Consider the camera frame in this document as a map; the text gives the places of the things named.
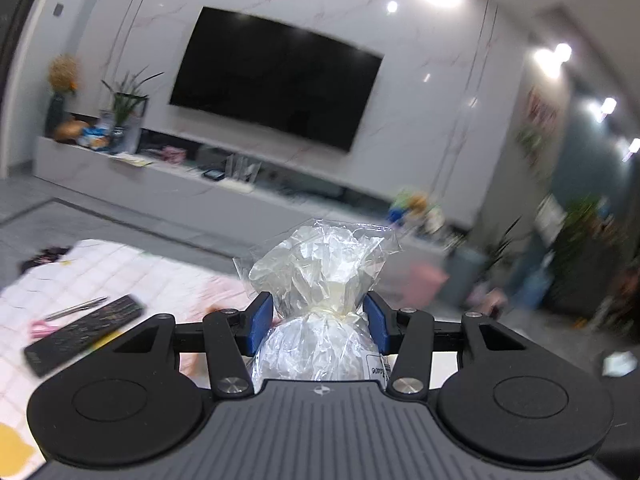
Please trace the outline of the plush toys pile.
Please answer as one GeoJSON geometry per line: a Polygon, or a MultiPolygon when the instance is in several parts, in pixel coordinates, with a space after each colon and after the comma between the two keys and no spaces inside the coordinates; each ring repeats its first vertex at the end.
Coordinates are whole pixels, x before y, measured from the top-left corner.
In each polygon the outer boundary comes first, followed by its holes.
{"type": "Polygon", "coordinates": [[[446,223],[438,200],[423,191],[401,190],[387,211],[387,221],[406,232],[434,234],[446,223]]]}

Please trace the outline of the black remote control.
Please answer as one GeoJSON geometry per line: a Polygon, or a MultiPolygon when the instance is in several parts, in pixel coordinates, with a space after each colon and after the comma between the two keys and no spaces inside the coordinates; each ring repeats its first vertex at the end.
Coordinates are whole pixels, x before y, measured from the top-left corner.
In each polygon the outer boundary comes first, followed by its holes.
{"type": "Polygon", "coordinates": [[[46,376],[143,313],[140,302],[123,296],[33,342],[23,350],[25,361],[37,377],[46,376]]]}

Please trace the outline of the grey marble TV console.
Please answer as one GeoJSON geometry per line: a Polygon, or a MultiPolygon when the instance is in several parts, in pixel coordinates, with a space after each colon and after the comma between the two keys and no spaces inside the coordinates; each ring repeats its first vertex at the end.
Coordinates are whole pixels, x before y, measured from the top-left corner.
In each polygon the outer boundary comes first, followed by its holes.
{"type": "Polygon", "coordinates": [[[289,198],[261,188],[245,192],[195,170],[164,162],[136,167],[42,136],[36,142],[34,170],[37,178],[62,188],[246,246],[314,219],[385,223],[326,200],[289,198]]]}

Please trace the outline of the dark vase yellow flowers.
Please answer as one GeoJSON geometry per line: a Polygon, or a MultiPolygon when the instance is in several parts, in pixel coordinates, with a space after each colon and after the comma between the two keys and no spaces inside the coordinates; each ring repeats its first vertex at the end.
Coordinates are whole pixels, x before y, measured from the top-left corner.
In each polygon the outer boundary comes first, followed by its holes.
{"type": "Polygon", "coordinates": [[[78,74],[78,63],[71,55],[58,55],[49,65],[48,83],[52,96],[44,123],[44,133],[48,138],[52,138],[54,130],[64,122],[66,98],[76,93],[78,74]]]}

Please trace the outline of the pink waste bin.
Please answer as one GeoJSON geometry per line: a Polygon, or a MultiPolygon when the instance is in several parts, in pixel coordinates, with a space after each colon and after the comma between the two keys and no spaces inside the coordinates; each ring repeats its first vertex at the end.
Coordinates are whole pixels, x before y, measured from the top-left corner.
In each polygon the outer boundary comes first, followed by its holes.
{"type": "Polygon", "coordinates": [[[402,290],[402,304],[407,308],[425,309],[448,281],[449,274],[426,262],[413,263],[402,290]]]}

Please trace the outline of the grey waste bin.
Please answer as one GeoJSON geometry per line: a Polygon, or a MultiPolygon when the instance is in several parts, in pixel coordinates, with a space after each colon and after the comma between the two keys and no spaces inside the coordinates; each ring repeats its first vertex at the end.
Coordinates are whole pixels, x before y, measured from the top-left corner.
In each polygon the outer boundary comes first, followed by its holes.
{"type": "Polygon", "coordinates": [[[486,262],[484,252],[468,246],[454,248],[446,260],[448,280],[438,293],[438,300],[451,307],[461,307],[483,273],[486,262]]]}

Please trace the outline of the clear plastic bag white filling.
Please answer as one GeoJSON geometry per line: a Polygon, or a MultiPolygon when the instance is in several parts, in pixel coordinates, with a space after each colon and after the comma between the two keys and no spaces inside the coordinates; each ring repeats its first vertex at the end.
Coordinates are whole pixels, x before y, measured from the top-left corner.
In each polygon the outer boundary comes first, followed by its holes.
{"type": "Polygon", "coordinates": [[[363,300],[399,249],[389,226],[314,219],[235,258],[247,292],[272,296],[277,321],[250,364],[255,388],[269,379],[386,385],[363,300]]]}

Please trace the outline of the black wall television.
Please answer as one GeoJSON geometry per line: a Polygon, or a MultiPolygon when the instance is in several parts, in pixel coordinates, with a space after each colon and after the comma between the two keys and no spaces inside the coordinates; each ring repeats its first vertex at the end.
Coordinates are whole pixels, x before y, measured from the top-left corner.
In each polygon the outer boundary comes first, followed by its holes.
{"type": "Polygon", "coordinates": [[[203,8],[169,103],[347,152],[382,61],[308,29],[203,8]]]}

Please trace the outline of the green plant glass vase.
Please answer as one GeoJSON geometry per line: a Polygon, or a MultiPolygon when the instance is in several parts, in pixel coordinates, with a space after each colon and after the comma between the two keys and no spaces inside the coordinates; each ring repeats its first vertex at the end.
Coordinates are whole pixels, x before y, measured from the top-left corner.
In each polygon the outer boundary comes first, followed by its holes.
{"type": "Polygon", "coordinates": [[[127,122],[129,117],[134,114],[136,108],[149,97],[142,92],[142,87],[149,81],[160,77],[163,72],[158,72],[150,76],[143,76],[146,67],[132,74],[127,72],[124,78],[114,84],[109,84],[102,79],[101,82],[112,98],[111,114],[113,118],[113,127],[110,133],[110,152],[116,153],[118,148],[122,147],[125,142],[127,122]]]}

